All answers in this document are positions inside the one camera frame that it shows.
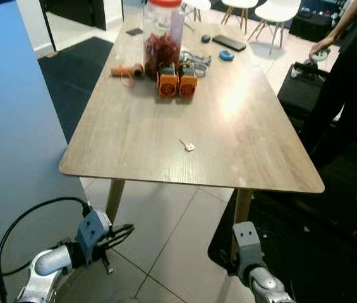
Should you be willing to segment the person bare hand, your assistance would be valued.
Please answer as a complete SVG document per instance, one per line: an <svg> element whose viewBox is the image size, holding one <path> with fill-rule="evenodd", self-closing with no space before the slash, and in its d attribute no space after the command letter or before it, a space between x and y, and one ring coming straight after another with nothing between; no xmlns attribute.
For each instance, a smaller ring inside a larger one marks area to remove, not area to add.
<svg viewBox="0 0 357 303"><path fill-rule="evenodd" d="M325 37L321 41L312 46L311 51L308 53L308 58L312 62L320 62L328 58L330 49L329 47L335 42L332 37Z"/></svg>

